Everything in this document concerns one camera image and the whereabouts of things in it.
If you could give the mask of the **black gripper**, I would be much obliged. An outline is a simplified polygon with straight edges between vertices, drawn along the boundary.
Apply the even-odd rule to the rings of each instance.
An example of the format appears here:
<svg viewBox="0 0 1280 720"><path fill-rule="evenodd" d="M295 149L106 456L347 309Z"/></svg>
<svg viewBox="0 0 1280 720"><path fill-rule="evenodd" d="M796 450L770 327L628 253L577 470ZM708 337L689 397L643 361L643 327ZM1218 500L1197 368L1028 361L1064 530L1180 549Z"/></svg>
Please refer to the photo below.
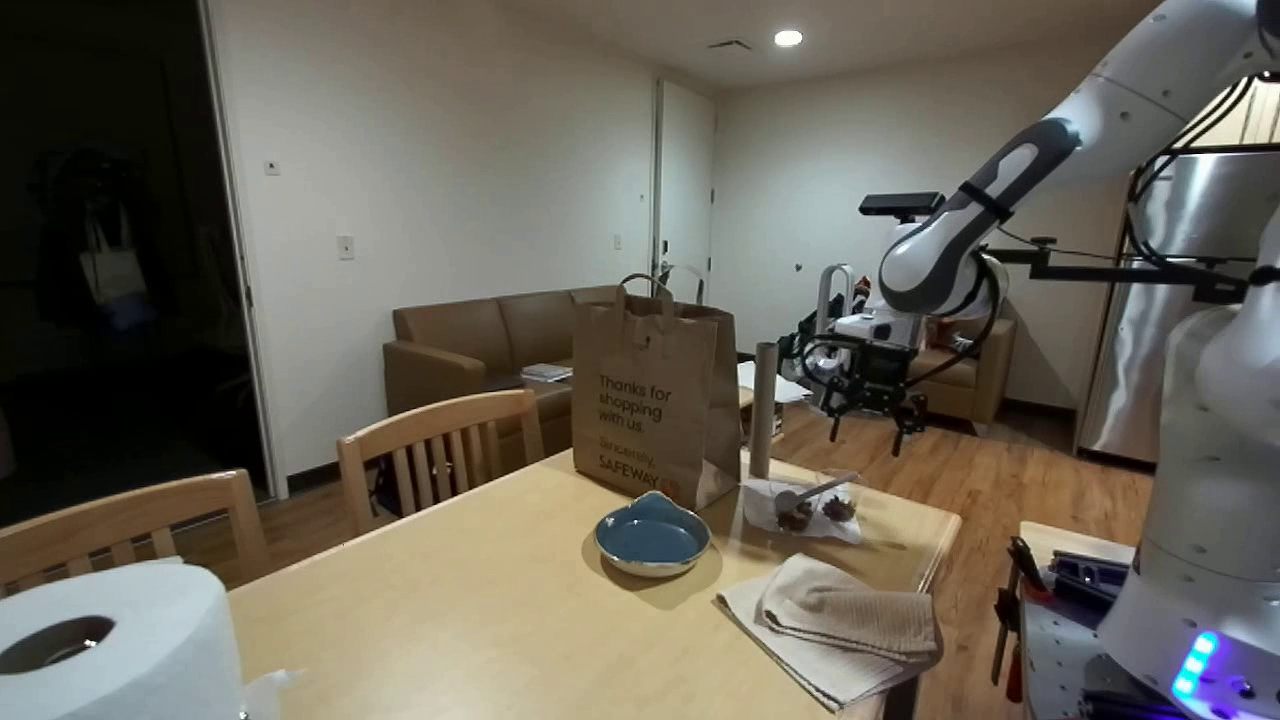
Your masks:
<svg viewBox="0 0 1280 720"><path fill-rule="evenodd" d="M919 431L926 400L911 387L919 325L911 316L857 311L820 327L799 322L799 385L833 420L828 439L841 439L846 416L890 416L890 456Z"/></svg>

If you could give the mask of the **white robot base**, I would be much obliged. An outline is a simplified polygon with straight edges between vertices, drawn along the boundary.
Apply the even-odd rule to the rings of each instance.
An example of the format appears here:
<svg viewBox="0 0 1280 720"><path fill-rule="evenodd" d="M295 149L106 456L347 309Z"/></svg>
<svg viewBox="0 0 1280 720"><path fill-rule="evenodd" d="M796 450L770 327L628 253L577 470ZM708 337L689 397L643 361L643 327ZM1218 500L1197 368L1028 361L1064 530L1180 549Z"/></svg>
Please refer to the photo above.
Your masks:
<svg viewBox="0 0 1280 720"><path fill-rule="evenodd" d="M1280 720L1280 218L1249 296L1168 337L1151 504L1094 642L1197 720Z"/></svg>

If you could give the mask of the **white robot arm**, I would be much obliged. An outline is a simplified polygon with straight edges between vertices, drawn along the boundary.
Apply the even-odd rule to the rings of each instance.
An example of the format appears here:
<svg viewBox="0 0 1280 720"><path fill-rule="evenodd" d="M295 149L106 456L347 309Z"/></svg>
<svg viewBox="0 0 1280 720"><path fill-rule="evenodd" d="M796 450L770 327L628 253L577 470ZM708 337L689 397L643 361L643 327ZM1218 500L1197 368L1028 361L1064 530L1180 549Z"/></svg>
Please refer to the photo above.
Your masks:
<svg viewBox="0 0 1280 720"><path fill-rule="evenodd" d="M820 414L911 416L915 325L990 309L999 291L979 242L1068 166L1151 160L1227 81L1271 74L1276 41L1276 0L1161 0L1048 118L889 243L868 309L817 311L805 372Z"/></svg>

